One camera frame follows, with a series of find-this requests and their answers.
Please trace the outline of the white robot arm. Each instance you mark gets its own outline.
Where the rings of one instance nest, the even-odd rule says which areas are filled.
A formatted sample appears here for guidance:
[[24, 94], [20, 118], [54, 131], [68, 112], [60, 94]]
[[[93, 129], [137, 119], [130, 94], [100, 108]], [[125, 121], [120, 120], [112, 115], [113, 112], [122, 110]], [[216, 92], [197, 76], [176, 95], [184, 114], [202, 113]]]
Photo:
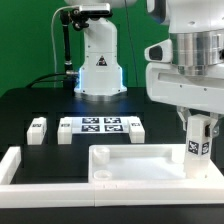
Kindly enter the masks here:
[[[117, 63], [117, 29], [107, 20], [113, 8], [138, 0], [64, 0], [73, 7], [70, 21], [84, 32], [85, 61], [75, 88], [79, 95], [109, 98], [123, 93]], [[151, 100], [178, 108], [224, 116], [224, 0], [146, 0], [169, 38], [145, 49], [146, 89]]]

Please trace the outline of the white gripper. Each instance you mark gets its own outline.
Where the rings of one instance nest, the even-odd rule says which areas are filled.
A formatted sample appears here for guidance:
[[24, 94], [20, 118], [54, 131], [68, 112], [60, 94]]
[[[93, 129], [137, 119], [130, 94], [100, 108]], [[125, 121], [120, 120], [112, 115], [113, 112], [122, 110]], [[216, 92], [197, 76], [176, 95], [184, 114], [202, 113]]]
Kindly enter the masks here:
[[149, 63], [146, 67], [147, 94], [152, 101], [175, 105], [187, 130], [190, 110], [213, 112], [209, 116], [210, 137], [219, 135], [218, 114], [224, 114], [224, 64], [209, 66], [205, 76], [186, 76], [175, 66]]

